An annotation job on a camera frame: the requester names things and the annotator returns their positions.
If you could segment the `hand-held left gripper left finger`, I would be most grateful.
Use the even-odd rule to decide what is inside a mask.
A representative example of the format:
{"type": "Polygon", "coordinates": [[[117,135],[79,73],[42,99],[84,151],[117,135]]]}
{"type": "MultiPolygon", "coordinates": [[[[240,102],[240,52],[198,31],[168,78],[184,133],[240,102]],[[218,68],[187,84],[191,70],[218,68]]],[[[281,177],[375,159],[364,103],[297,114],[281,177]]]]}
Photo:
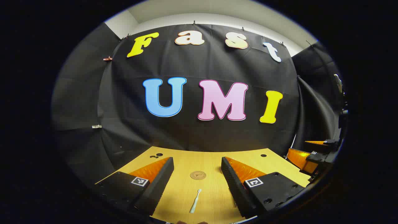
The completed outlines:
{"type": "Polygon", "coordinates": [[[115,172],[94,191],[119,210],[152,216],[173,171],[173,157],[167,157],[130,173],[115,172]]]}

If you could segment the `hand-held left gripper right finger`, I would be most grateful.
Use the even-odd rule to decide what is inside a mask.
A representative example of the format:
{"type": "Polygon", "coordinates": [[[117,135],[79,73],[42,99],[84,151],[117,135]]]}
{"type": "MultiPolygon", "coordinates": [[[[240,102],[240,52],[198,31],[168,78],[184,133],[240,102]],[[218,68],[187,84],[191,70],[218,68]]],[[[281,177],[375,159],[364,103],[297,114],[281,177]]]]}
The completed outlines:
{"type": "Polygon", "coordinates": [[[279,172],[266,174],[227,156],[221,159],[221,170],[245,218],[274,212],[304,189],[279,172]]]}

